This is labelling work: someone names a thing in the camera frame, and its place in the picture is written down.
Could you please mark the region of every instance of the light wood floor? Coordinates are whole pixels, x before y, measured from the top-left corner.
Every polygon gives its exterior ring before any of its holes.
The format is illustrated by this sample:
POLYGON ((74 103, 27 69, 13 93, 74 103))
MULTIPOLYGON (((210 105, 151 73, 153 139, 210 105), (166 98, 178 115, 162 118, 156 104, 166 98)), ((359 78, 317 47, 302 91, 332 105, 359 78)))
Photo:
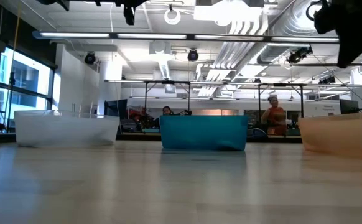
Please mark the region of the light wood floor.
POLYGON ((0 146, 0 224, 362 223, 362 160, 300 144, 172 151, 0 146))

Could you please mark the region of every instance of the teal fabric bin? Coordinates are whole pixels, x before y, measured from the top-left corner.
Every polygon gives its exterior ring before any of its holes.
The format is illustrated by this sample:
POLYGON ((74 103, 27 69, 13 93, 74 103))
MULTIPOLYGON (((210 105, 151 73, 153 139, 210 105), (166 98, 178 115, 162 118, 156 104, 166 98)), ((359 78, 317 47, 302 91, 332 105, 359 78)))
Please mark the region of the teal fabric bin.
POLYGON ((165 149, 213 149, 243 151, 247 116, 161 116, 160 132, 165 149))

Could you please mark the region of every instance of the translucent white container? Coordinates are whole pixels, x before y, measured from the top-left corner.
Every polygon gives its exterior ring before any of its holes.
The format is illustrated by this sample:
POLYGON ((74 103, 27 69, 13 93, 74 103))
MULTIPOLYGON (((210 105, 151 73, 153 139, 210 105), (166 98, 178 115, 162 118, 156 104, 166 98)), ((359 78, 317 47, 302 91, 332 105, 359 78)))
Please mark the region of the translucent white container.
POLYGON ((17 143, 25 147, 114 144, 119 118, 69 111, 15 111, 17 143))

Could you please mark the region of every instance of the woman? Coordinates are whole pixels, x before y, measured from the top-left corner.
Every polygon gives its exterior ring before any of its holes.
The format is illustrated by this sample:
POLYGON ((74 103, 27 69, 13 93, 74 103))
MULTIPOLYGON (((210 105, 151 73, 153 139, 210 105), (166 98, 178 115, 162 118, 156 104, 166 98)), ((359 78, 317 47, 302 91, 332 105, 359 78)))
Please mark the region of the woman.
POLYGON ((163 115, 173 115, 173 111, 170 109, 169 106, 165 106, 162 109, 163 115))
POLYGON ((286 134, 286 115, 283 108, 278 106, 278 98, 272 96, 268 98, 271 107, 268 108, 261 117, 261 123, 267 123, 268 134, 285 135, 286 134))

